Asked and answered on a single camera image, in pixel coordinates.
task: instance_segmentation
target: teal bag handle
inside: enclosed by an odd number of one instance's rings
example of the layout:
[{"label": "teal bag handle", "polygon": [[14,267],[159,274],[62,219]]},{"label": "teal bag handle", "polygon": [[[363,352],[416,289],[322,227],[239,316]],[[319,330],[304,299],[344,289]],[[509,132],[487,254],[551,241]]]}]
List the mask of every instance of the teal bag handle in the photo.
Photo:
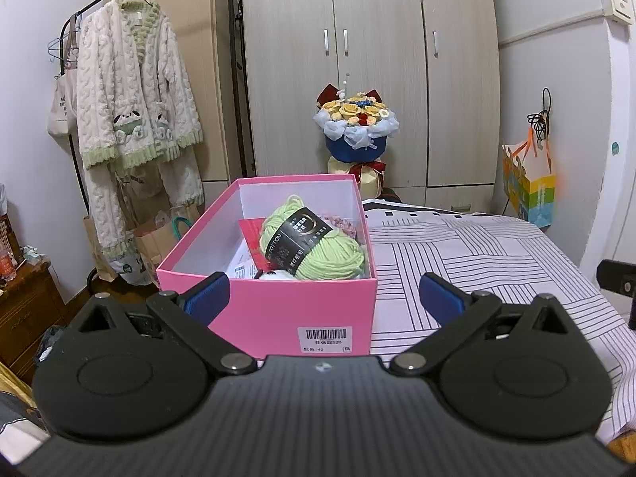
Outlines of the teal bag handle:
[{"label": "teal bag handle", "polygon": [[188,229],[190,229],[190,227],[192,227],[192,222],[187,220],[185,217],[174,217],[174,219],[173,219],[173,233],[174,233],[174,237],[177,240],[181,240],[181,234],[179,232],[179,223],[185,224],[186,226],[188,226]]}]

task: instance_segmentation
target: dark red bow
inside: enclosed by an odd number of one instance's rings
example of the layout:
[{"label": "dark red bow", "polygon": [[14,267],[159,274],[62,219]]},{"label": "dark red bow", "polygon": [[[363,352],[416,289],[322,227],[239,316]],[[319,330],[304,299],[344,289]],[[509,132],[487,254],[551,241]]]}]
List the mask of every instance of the dark red bow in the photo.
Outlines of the dark red bow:
[{"label": "dark red bow", "polygon": [[360,177],[362,176],[362,167],[369,167],[371,170],[374,170],[378,173],[378,178],[380,179],[380,192],[384,188],[384,171],[387,169],[385,163],[380,161],[370,161],[369,163],[358,163],[349,169],[349,173],[355,176],[355,180],[358,184],[360,184]]}]

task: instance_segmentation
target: black yarn label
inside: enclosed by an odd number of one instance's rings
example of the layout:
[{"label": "black yarn label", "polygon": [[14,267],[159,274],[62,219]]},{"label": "black yarn label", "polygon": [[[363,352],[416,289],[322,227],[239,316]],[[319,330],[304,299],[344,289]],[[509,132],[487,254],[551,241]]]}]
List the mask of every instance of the black yarn label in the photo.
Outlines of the black yarn label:
[{"label": "black yarn label", "polygon": [[271,237],[265,258],[295,275],[304,257],[332,229],[309,208],[300,208]]}]

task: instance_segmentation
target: white bedsheet with black lines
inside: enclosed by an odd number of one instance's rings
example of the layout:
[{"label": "white bedsheet with black lines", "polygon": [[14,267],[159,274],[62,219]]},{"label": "white bedsheet with black lines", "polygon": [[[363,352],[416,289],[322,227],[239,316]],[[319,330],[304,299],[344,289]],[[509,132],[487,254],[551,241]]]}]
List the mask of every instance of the white bedsheet with black lines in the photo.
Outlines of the white bedsheet with black lines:
[{"label": "white bedsheet with black lines", "polygon": [[434,272],[460,289],[505,302],[557,297],[607,369],[612,403],[597,436],[636,429],[636,336],[609,302],[539,228],[512,217],[375,209],[366,212],[378,276],[371,354],[388,361],[439,325],[419,299]]}]

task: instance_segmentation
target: plastic bottle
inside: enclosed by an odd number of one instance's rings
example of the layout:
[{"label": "plastic bottle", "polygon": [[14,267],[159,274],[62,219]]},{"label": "plastic bottle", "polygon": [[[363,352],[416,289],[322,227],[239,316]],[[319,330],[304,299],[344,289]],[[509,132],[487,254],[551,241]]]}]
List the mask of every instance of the plastic bottle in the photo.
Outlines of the plastic bottle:
[{"label": "plastic bottle", "polygon": [[4,242],[0,241],[0,274],[6,281],[13,280],[17,273],[14,269],[14,263],[11,261],[11,256],[4,246]]}]

